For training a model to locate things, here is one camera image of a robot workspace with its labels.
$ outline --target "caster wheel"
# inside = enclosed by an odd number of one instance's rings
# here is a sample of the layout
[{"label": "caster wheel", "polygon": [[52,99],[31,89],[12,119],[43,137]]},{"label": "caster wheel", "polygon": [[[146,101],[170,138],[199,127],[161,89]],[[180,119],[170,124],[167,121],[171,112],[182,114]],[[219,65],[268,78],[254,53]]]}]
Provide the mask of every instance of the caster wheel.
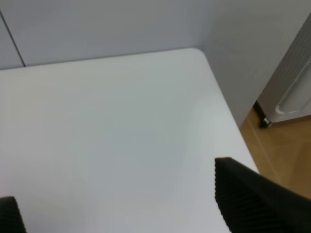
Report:
[{"label": "caster wheel", "polygon": [[263,119],[261,122],[260,122],[260,128],[262,129],[267,129],[269,127],[272,126],[272,122],[267,120],[267,118]]}]

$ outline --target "white table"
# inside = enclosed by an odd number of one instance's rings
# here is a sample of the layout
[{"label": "white table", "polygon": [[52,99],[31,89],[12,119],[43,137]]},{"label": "white table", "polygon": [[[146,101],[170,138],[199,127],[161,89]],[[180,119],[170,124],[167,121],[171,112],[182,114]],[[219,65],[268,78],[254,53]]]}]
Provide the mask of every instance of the white table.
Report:
[{"label": "white table", "polygon": [[0,71],[0,196],[29,233],[227,233],[227,156],[256,170],[198,50]]}]

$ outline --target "white wall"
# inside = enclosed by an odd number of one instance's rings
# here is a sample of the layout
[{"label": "white wall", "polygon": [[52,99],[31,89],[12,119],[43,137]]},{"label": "white wall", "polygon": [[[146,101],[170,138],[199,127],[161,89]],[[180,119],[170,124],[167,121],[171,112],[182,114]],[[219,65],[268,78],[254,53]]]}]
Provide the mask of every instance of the white wall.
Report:
[{"label": "white wall", "polygon": [[2,0],[27,66],[204,44],[215,0]]},{"label": "white wall", "polygon": [[311,12],[311,1],[217,0],[216,8],[205,52],[240,125]]},{"label": "white wall", "polygon": [[0,17],[0,69],[22,67],[23,64]]}]

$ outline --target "wooden floor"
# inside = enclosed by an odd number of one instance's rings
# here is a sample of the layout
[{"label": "wooden floor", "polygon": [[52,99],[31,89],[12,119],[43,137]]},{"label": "wooden floor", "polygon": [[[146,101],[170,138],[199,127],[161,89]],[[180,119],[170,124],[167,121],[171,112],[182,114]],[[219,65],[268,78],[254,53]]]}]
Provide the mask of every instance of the wooden floor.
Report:
[{"label": "wooden floor", "polygon": [[311,199],[311,118],[259,128],[251,110],[240,131],[259,172]]}]

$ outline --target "floor tile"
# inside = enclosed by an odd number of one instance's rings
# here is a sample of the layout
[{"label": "floor tile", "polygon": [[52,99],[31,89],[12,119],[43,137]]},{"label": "floor tile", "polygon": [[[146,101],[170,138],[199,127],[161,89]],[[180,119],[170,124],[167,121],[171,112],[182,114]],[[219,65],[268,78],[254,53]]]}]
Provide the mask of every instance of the floor tile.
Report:
[{"label": "floor tile", "polygon": [[282,146],[264,148],[280,184],[288,186],[294,164],[301,152],[303,143],[289,143]]},{"label": "floor tile", "polygon": [[311,142],[303,144],[294,164],[288,188],[311,199]]},{"label": "floor tile", "polygon": [[263,176],[311,199],[311,117],[260,129],[252,109],[240,130]]}]

